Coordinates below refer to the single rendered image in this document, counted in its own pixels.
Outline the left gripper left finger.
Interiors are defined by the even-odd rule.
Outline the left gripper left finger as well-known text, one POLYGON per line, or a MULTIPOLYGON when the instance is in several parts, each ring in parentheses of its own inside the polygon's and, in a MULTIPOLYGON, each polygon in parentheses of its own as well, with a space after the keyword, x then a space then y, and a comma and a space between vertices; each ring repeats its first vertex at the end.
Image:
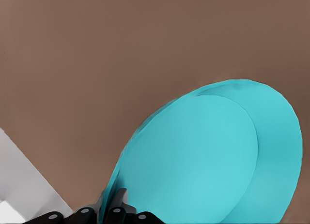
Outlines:
POLYGON ((51 211, 26 221, 23 224, 98 224, 102 198, 103 193, 100 194, 94 203, 80 207, 68 217, 65 217, 58 211, 51 211))

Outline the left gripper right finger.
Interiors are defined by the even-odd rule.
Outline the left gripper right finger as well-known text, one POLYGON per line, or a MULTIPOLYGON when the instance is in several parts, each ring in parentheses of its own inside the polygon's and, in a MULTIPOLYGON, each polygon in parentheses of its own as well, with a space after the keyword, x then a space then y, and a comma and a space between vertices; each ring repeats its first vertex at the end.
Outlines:
POLYGON ((127 189, 120 188, 108 206, 104 224, 165 224, 153 213, 137 213, 135 207, 127 204, 127 189))

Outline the blue round plate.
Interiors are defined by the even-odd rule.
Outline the blue round plate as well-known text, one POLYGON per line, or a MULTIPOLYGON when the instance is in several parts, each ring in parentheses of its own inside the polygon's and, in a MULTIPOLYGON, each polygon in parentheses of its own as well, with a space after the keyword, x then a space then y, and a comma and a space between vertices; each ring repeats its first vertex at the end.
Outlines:
POLYGON ((135 130, 103 194, 127 189, 166 224, 276 224, 302 164, 296 113, 276 90, 235 79, 187 93, 135 130))

